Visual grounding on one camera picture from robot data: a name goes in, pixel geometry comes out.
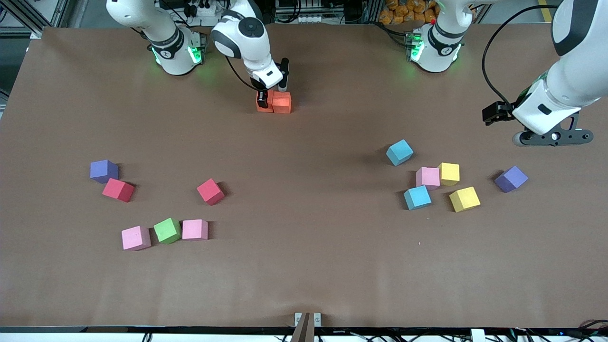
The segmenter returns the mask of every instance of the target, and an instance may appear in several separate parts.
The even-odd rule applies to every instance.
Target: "brown table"
[[[0,121],[0,324],[574,327],[608,316],[604,271],[608,109],[585,108],[589,145],[520,148],[517,122],[485,127],[497,100],[480,59],[495,26],[474,26],[460,59],[426,74],[376,27],[269,26],[291,59],[290,115],[211,52],[172,77],[130,30],[47,29]],[[488,55],[510,99],[556,60],[549,26],[512,25]],[[235,63],[244,75],[242,63]],[[415,156],[393,167],[385,148]],[[91,161],[137,185],[101,195]],[[434,204],[404,209],[421,166],[461,165]],[[503,194],[518,165],[530,177]],[[213,177],[227,197],[204,204]],[[475,186],[480,208],[448,194]],[[122,251],[120,231],[212,221],[211,240]]]

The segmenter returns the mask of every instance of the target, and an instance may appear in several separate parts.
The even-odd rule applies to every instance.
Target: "blue cube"
[[[90,178],[98,183],[106,184],[110,178],[118,179],[118,166],[109,160],[91,163]]]
[[[407,208],[410,210],[424,208],[430,204],[429,191],[426,186],[413,187],[405,192]]]
[[[526,174],[523,173],[523,171],[521,171],[517,166],[513,166],[498,176],[494,182],[504,192],[511,192],[522,186],[522,184],[527,180],[528,176],[526,176]]]
[[[405,140],[397,142],[389,147],[388,151],[386,151],[386,155],[389,157],[390,162],[392,162],[394,166],[397,166],[410,159],[412,154],[414,154],[414,150],[412,150],[410,145],[408,145]]]

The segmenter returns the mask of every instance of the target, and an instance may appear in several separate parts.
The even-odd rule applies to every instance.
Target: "cube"
[[[496,185],[504,192],[511,192],[526,183],[528,176],[523,173],[517,166],[512,166],[507,171],[504,171],[498,178],[494,180]]]
[[[158,241],[166,245],[179,240],[182,236],[182,228],[174,218],[168,218],[163,222],[156,223],[154,231],[156,232],[156,236],[158,236]]]
[[[198,193],[201,194],[202,199],[210,206],[224,198],[224,193],[215,183],[213,178],[209,179],[205,183],[202,183],[196,188],[196,190],[198,190]]]
[[[456,212],[473,209],[474,207],[481,205],[474,187],[456,190],[450,194],[450,200],[452,201]]]
[[[272,110],[278,114],[291,113],[291,93],[289,91],[276,91],[272,96]]]
[[[407,161],[412,157],[413,154],[414,151],[405,140],[401,140],[393,144],[391,147],[389,147],[389,150],[386,151],[386,155],[389,157],[390,162],[392,162],[394,166]]]
[[[426,207],[430,204],[429,191],[426,186],[413,187],[403,194],[409,210]]]
[[[257,99],[257,96],[256,96],[256,98],[255,98],[255,107],[257,108],[257,110],[259,112],[262,112],[262,113],[274,113],[274,111],[272,110],[272,97],[273,97],[272,95],[273,95],[273,93],[274,93],[274,90],[272,90],[272,89],[270,89],[268,91],[268,99],[266,100],[268,102],[268,108],[262,108],[262,107],[260,107],[258,105],[258,99]]]
[[[115,198],[123,202],[129,202],[135,191],[135,187],[123,181],[110,178],[106,187],[103,188],[103,195]]]
[[[182,240],[207,240],[209,224],[205,220],[184,220],[182,222]]]
[[[437,189],[439,185],[439,168],[421,167],[416,171],[416,186],[426,186],[430,191]]]
[[[151,245],[148,228],[137,226],[122,231],[122,249],[125,251],[138,251]]]
[[[118,166],[109,160],[94,161],[89,171],[90,179],[106,184],[111,178],[118,179]]]
[[[437,168],[441,185],[454,186],[460,181],[460,165],[442,162]]]

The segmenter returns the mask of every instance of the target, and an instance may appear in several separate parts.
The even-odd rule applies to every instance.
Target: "yellow cube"
[[[442,162],[438,168],[441,185],[453,186],[460,181],[460,165]]]
[[[481,205],[474,187],[456,190],[450,194],[450,200],[452,200],[456,212],[473,209],[474,207]]]

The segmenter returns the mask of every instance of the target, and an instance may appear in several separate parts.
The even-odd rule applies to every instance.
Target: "orange block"
[[[257,92],[255,93],[255,107],[258,109],[259,112],[263,112],[263,113],[274,113],[274,111],[272,110],[272,100],[274,97],[274,90],[270,89],[268,91],[268,108],[262,108],[258,105],[258,94]]]
[[[277,91],[272,98],[272,109],[278,114],[291,114],[291,93]]]

